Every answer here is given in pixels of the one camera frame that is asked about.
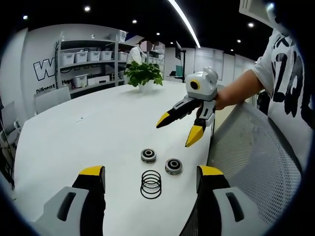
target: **hand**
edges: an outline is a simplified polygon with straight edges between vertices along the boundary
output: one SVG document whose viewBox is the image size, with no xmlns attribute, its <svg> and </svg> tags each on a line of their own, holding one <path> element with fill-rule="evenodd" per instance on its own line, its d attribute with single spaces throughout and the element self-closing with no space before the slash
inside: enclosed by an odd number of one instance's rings
<svg viewBox="0 0 315 236">
<path fill-rule="evenodd" d="M 216 101 L 216 110 L 220 111 L 226 107 L 225 96 L 220 91 L 218 91 L 218 94 L 215 97 L 215 101 Z M 202 107 L 200 106 L 196 113 L 197 118 L 200 116 L 201 112 L 202 112 Z"/>
</svg>

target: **white table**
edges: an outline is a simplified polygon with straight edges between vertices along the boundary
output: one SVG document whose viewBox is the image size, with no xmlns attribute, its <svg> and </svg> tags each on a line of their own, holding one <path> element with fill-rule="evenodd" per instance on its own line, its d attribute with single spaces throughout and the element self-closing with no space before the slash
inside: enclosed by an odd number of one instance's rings
<svg viewBox="0 0 315 236">
<path fill-rule="evenodd" d="M 15 161 L 15 201 L 22 215 L 35 221 L 43 205 L 71 186 L 86 167 L 106 169 L 104 235 L 178 236 L 196 200 L 196 166 L 206 164 L 211 128 L 187 148 L 195 111 L 156 129 L 160 116 L 186 94 L 185 84 L 164 81 L 150 94 L 119 86 L 94 92 L 49 109 L 28 120 Z M 154 164 L 140 159 L 144 148 L 157 152 Z M 165 162 L 178 158 L 183 172 L 170 176 Z M 161 174 L 162 194 L 140 194 L 141 175 Z"/>
</svg>

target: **potted plant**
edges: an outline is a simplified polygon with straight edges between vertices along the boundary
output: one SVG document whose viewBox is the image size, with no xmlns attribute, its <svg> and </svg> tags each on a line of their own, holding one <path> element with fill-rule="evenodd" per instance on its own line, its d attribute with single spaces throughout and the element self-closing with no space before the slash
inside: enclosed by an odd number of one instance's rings
<svg viewBox="0 0 315 236">
<path fill-rule="evenodd" d="M 163 86 L 163 77 L 158 64 L 142 63 L 133 61 L 127 64 L 125 75 L 129 77 L 129 85 L 139 86 L 140 91 L 152 90 L 153 84 Z"/>
</svg>

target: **coil spring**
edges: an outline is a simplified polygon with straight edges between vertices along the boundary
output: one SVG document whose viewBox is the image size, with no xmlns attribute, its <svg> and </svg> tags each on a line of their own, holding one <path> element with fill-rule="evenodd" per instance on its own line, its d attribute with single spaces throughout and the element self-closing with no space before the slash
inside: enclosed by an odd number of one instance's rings
<svg viewBox="0 0 315 236">
<path fill-rule="evenodd" d="M 140 192 L 146 199 L 156 199 L 162 193 L 161 175 L 154 171 L 145 171 L 141 176 Z"/>
</svg>

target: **white chair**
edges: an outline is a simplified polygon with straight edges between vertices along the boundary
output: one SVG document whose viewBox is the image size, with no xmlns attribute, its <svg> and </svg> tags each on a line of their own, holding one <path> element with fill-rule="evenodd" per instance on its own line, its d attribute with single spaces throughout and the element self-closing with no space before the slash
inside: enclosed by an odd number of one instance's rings
<svg viewBox="0 0 315 236">
<path fill-rule="evenodd" d="M 15 111 L 14 101 L 1 110 L 3 130 L 0 132 L 0 145 L 3 148 L 16 147 L 21 127 Z"/>
<path fill-rule="evenodd" d="M 37 115 L 42 113 L 69 100 L 71 100 L 69 87 L 55 89 L 46 93 L 35 94 L 35 114 Z"/>
</svg>

